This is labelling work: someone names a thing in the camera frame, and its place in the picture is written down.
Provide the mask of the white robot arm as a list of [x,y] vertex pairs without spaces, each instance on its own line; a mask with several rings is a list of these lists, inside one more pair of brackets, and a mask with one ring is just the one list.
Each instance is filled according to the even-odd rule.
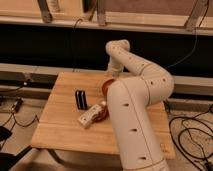
[[167,99],[173,92],[171,74],[158,64],[130,52],[126,40],[106,44],[108,71],[118,78],[107,91],[107,106],[123,171],[170,171],[156,139],[146,107]]

